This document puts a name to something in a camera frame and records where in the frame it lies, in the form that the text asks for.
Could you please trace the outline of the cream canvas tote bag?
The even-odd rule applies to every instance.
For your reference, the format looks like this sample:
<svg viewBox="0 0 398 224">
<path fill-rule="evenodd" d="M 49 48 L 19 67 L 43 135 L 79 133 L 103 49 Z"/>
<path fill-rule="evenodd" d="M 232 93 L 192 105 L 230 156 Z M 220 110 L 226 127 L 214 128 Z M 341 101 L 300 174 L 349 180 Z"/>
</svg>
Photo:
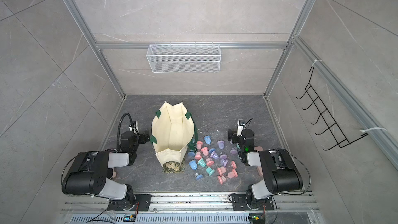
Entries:
<svg viewBox="0 0 398 224">
<path fill-rule="evenodd" d="M 185 156 L 189 150 L 196 152 L 198 129 L 192 114 L 184 104 L 164 102 L 155 113 L 151 124 L 150 142 L 155 156 L 166 173 L 184 170 Z"/>
</svg>

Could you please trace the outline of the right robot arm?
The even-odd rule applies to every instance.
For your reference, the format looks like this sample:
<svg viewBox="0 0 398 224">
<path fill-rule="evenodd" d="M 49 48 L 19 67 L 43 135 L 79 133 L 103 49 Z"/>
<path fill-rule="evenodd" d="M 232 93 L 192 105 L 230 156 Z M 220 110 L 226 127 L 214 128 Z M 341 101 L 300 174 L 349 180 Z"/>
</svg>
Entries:
<svg viewBox="0 0 398 224">
<path fill-rule="evenodd" d="M 303 188 L 302 176 L 294 163 L 295 156 L 286 149 L 257 150 L 255 133 L 251 129 L 228 130 L 228 141 L 236 145 L 240 161 L 248 167 L 259 167 L 263 179 L 249 185 L 244 203 L 249 209 L 259 209 L 269 204 L 278 194 L 294 195 Z"/>
</svg>

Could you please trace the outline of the purple hourglass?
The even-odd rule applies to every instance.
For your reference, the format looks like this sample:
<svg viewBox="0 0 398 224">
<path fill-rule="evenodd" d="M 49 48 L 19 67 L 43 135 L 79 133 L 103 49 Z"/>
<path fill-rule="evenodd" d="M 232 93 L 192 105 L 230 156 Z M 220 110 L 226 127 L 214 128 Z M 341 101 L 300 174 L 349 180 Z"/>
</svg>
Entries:
<svg viewBox="0 0 398 224">
<path fill-rule="evenodd" d="M 225 148 L 225 142 L 223 140 L 219 140 L 217 142 L 217 145 L 218 145 L 219 149 L 224 149 Z"/>
</svg>

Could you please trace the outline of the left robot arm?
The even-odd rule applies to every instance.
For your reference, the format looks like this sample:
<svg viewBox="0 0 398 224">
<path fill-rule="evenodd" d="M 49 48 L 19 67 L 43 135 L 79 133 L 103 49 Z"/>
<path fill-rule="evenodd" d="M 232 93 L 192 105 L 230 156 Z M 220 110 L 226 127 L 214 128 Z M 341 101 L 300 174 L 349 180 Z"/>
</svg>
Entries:
<svg viewBox="0 0 398 224">
<path fill-rule="evenodd" d="M 137 212 L 140 202 L 132 186 L 113 181 L 113 178 L 116 168 L 134 164 L 140 144 L 149 140 L 149 133 L 141 134 L 138 122 L 129 113 L 124 113 L 117 128 L 116 148 L 78 153 L 62 171 L 62 192 L 107 199 L 109 210 Z"/>
</svg>

